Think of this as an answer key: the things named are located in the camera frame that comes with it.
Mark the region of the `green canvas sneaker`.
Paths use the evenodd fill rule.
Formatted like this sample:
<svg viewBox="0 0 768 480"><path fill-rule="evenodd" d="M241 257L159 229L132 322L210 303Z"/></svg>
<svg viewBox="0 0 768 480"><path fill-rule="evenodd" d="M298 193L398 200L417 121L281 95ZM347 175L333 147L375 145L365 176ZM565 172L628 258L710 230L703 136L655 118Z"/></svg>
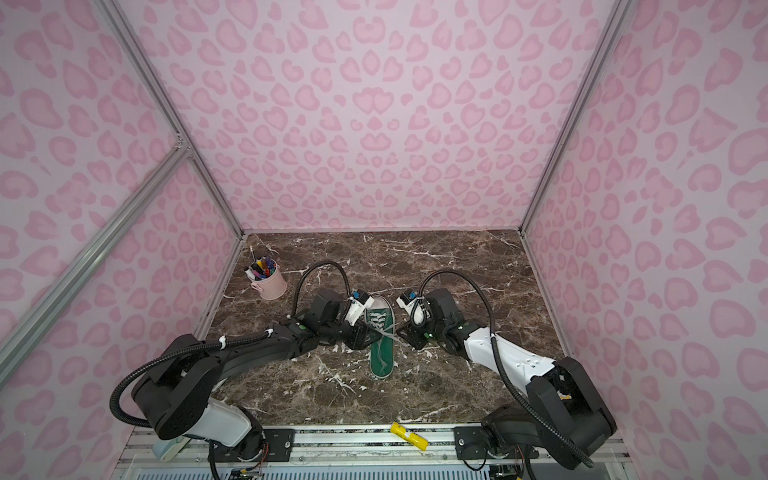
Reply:
<svg viewBox="0 0 768 480"><path fill-rule="evenodd" d="M366 322L381 337L370 346L370 368L377 379L385 379L394 370L394 310L383 296L373 295L372 299Z"/></svg>

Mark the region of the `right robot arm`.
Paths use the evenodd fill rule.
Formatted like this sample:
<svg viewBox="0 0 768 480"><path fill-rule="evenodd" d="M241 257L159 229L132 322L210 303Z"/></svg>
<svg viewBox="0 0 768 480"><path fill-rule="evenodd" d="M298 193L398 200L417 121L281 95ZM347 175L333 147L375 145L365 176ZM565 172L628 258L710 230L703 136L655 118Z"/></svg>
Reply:
<svg viewBox="0 0 768 480"><path fill-rule="evenodd" d="M561 467L589 466L617 431L616 421L583 365L531 353L481 323L469 321L451 293L440 288L418 297L404 291L397 304L409 316L397 335L417 350L429 342L498 374L513 403L496 408L477 427L455 431L465 459L508 458L543 449Z"/></svg>

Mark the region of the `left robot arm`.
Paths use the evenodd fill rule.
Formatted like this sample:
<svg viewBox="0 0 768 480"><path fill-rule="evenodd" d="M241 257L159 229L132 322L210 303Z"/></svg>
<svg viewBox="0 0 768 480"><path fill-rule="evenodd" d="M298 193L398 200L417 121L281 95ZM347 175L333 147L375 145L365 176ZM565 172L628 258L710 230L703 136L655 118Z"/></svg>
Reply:
<svg viewBox="0 0 768 480"><path fill-rule="evenodd" d="M369 347L381 337L365 321L374 303L362 290L347 297L322 290L308 309L261 333L217 341L185 334L119 386L132 389L142 414L136 425L153 429L160 439L204 439L253 455L262 442L261 425L245 408L214 399L214 390L233 376L298 358L319 346Z"/></svg>

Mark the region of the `white shoelace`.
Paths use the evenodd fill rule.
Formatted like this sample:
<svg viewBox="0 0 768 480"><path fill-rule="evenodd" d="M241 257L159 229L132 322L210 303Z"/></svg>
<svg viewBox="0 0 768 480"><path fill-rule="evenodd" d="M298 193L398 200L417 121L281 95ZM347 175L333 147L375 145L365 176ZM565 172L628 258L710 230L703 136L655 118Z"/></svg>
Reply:
<svg viewBox="0 0 768 480"><path fill-rule="evenodd" d="M387 309L369 309L365 312L367 325L380 335L371 345L372 359L380 365L395 365L395 348L403 344L396 334L394 315Z"/></svg>

